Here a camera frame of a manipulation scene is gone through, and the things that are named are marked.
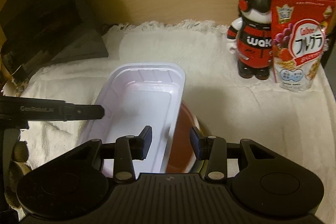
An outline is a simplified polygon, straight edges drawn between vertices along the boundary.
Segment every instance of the black device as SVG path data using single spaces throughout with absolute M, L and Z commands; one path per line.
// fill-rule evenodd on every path
M 6 126 L 21 127 L 30 118 L 101 118 L 104 110 L 0 97 L 0 113 Z M 144 160 L 151 142 L 150 126 L 115 143 L 93 139 L 28 173 L 16 191 L 26 213 L 20 223 L 322 223 L 314 216 L 324 194 L 317 175 L 250 139 L 227 143 L 193 127 L 195 156 L 208 160 L 203 178 L 196 173 L 136 179 L 132 160 Z M 104 159 L 114 159 L 113 178 L 101 173 Z M 238 159 L 235 177 L 227 177 L 227 159 Z M 16 211 L 1 208 L 1 223 L 18 223 Z
M 85 0 L 7 0 L 0 25 L 7 39 L 2 65 L 20 92 L 41 67 L 109 56 L 100 23 Z
M 8 167 L 20 129 L 28 129 L 28 121 L 75 121 L 101 119 L 100 105 L 75 105 L 59 100 L 0 96 L 0 223 L 18 223 L 18 214 L 5 199 Z

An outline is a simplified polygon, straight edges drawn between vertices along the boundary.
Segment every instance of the figurine boot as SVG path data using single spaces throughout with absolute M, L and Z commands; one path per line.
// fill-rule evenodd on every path
M 255 77 L 259 80 L 266 80 L 269 77 L 269 68 L 261 68 L 255 70 Z
M 246 79 L 251 78 L 254 75 L 253 69 L 240 60 L 238 60 L 238 73 L 242 78 Z

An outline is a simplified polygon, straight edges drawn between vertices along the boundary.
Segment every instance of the white cloth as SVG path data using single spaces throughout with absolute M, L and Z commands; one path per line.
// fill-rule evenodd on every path
M 274 83 L 238 76 L 214 22 L 157 22 L 115 26 L 104 36 L 108 58 L 74 61 L 39 70 L 23 97 L 93 104 L 109 74 L 134 62 L 172 62 L 186 73 L 183 100 L 212 135 L 228 142 L 250 138 L 315 172 L 325 187 L 317 216 L 336 223 L 335 100 L 322 68 L 310 90 L 293 93 Z M 67 152 L 85 122 L 30 122 L 22 132 L 36 168 Z

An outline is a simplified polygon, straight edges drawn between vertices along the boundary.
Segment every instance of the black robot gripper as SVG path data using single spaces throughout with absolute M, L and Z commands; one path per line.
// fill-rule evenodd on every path
M 24 176 L 17 196 L 23 224 L 70 223 L 250 223 L 321 221 L 314 213 L 323 197 L 320 179 L 309 170 L 250 140 L 227 143 L 190 130 L 200 174 L 145 174 L 136 179 L 132 160 L 144 160 L 152 128 L 115 143 L 88 141 Z M 114 159 L 113 178 L 102 173 Z M 240 172 L 227 177 L 227 159 Z

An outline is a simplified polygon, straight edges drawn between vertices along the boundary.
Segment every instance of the red cereal bag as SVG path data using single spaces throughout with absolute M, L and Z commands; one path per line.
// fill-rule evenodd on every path
M 311 87 L 335 4 L 336 0 L 272 0 L 273 70 L 281 87 Z

